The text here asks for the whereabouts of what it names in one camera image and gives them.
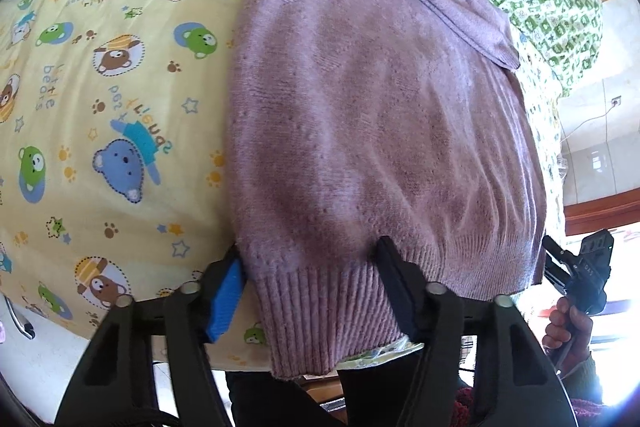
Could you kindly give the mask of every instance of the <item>silver bolt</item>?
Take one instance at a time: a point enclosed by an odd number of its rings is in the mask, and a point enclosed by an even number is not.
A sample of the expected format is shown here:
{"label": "silver bolt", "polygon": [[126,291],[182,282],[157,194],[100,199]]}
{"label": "silver bolt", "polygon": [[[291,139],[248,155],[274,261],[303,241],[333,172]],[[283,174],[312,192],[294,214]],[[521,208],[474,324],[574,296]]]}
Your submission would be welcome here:
{"label": "silver bolt", "polygon": [[118,308],[126,308],[133,302],[133,297],[131,295],[121,295],[116,299],[116,306]]}
{"label": "silver bolt", "polygon": [[189,281],[180,286],[180,292],[185,295],[191,295],[200,291],[200,283],[197,281]]}
{"label": "silver bolt", "polygon": [[500,306],[500,308],[511,308],[513,306],[513,301],[511,297],[508,295],[498,295],[494,302]]}
{"label": "silver bolt", "polygon": [[439,282],[430,282],[427,285],[427,291],[433,295],[444,295],[447,292],[447,287]]}

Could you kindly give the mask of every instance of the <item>pink sweater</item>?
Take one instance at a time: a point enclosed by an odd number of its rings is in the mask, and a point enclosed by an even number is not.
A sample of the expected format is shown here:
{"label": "pink sweater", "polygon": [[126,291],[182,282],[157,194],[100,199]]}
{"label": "pink sweater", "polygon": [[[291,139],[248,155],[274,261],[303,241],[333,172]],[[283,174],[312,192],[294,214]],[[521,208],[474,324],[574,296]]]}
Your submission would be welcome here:
{"label": "pink sweater", "polygon": [[545,191],[507,17],[488,0],[247,0],[232,218],[282,378],[400,336],[380,235],[460,296],[542,276]]}

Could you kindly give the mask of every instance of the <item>white floor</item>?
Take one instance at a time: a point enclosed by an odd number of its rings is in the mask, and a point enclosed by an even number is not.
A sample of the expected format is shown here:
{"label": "white floor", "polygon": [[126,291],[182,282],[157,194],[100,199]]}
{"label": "white floor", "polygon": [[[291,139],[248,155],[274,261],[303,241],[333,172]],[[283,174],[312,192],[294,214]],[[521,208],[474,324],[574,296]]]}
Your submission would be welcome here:
{"label": "white floor", "polygon": [[[0,372],[18,399],[45,422],[53,423],[66,386],[88,341],[66,331],[24,308],[18,308],[31,321],[36,338],[28,340],[14,326],[0,295],[0,322],[6,342],[0,344]],[[154,366],[160,409],[177,415],[168,364]],[[230,413],[225,375],[214,371],[220,396]]]}

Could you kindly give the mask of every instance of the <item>yellow bedsheet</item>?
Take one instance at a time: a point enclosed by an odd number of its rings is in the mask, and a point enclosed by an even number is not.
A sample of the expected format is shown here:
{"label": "yellow bedsheet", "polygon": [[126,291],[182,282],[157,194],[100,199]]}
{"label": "yellow bedsheet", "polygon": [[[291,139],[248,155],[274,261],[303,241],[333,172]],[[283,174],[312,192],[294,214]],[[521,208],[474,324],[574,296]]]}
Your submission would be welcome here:
{"label": "yellow bedsheet", "polygon": [[[166,295],[224,255],[226,71],[241,6],[2,0],[0,291],[89,338],[119,295]],[[415,348],[401,340],[340,367]],[[270,367],[250,284],[209,357]]]}

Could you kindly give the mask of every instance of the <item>green sleeve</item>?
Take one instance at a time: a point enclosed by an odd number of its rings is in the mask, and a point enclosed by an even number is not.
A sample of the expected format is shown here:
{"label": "green sleeve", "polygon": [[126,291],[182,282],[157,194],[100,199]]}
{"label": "green sleeve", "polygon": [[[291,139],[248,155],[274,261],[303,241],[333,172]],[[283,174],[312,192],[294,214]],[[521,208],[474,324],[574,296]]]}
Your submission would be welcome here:
{"label": "green sleeve", "polygon": [[602,386],[591,355],[574,372],[562,378],[562,383],[569,398],[602,403]]}

